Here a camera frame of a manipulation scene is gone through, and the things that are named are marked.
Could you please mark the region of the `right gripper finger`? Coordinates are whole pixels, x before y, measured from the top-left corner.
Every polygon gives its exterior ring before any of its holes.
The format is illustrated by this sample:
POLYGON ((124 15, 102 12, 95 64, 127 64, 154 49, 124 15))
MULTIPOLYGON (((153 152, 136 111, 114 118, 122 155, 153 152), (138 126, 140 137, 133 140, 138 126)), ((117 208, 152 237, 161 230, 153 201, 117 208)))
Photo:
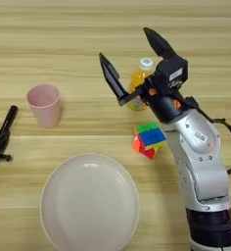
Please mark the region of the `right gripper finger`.
POLYGON ((102 53, 99 54, 99 59, 107 84, 113 91, 115 97, 118 100, 121 100, 127 95, 127 92, 119 82, 118 72, 116 71, 112 63, 102 53))
POLYGON ((157 32, 147 27, 144 27, 143 30, 150 46, 159 57, 168 60, 176 56, 175 51, 172 49, 169 43, 157 32))

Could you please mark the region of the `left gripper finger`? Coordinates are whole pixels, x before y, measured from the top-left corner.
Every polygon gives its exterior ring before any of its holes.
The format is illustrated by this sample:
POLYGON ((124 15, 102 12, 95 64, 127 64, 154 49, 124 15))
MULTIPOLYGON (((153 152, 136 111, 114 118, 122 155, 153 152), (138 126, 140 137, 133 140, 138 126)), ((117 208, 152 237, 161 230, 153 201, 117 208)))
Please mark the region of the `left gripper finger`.
POLYGON ((9 132, 7 130, 0 131, 0 151, 3 151, 9 141, 9 132))

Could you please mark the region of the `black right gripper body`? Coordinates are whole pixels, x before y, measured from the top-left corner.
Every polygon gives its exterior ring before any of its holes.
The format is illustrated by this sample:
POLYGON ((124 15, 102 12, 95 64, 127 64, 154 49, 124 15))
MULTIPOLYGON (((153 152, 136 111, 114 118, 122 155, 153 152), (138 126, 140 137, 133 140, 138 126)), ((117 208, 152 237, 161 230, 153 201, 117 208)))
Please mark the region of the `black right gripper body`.
POLYGON ((190 109, 199 108, 193 97, 184 98, 178 87, 168 89, 166 84, 157 83, 157 78, 153 75, 147 76, 131 94, 122 90, 117 101, 122 106, 136 97, 149 106, 163 124, 170 123, 190 109))

